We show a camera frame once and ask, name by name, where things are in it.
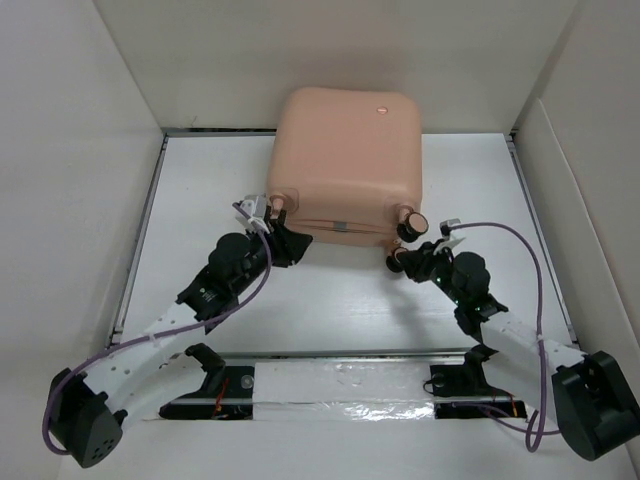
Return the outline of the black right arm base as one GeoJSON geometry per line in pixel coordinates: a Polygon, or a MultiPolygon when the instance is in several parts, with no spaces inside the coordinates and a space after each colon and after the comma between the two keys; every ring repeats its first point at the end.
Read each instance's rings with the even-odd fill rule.
{"type": "Polygon", "coordinates": [[[461,364],[430,366],[423,390],[437,399],[436,419],[527,419],[522,401],[487,383],[482,366],[492,354],[493,350],[479,345],[464,355],[461,364]]]}

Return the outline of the pink hard-shell suitcase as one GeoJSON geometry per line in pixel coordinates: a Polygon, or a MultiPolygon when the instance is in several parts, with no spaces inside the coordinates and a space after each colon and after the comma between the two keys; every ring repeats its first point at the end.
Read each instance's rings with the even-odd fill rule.
{"type": "Polygon", "coordinates": [[[317,242],[397,255],[428,231],[422,120],[397,92],[304,87],[286,100],[267,176],[270,218],[317,242]]]}

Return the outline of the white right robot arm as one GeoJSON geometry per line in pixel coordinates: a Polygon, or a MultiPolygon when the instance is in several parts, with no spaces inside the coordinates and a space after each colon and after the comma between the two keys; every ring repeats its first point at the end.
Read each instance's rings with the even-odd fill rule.
{"type": "Polygon", "coordinates": [[[454,303],[458,326],[478,343],[461,371],[467,389],[494,387],[537,404],[540,418],[585,460],[638,437],[639,404],[615,358],[563,345],[519,320],[490,293],[481,256],[426,242],[396,249],[387,265],[416,283],[433,282],[454,303]]]}

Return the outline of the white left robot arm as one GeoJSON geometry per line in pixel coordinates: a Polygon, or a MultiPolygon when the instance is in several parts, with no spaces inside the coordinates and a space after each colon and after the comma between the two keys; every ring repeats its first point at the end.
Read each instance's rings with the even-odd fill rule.
{"type": "Polygon", "coordinates": [[[138,418],[192,392],[225,386],[225,362],[209,333],[247,306],[272,268],[297,264],[313,241],[278,220],[216,243],[206,265],[144,333],[61,370],[41,424],[46,447],[82,468],[103,461],[138,418]]]}

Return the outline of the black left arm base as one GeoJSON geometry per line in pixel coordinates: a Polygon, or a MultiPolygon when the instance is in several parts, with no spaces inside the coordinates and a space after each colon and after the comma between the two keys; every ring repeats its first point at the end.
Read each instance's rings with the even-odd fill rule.
{"type": "Polygon", "coordinates": [[[205,374],[199,388],[163,405],[165,420],[239,421],[253,418],[253,364],[228,365],[203,343],[189,347],[186,355],[200,364],[205,374]]]}

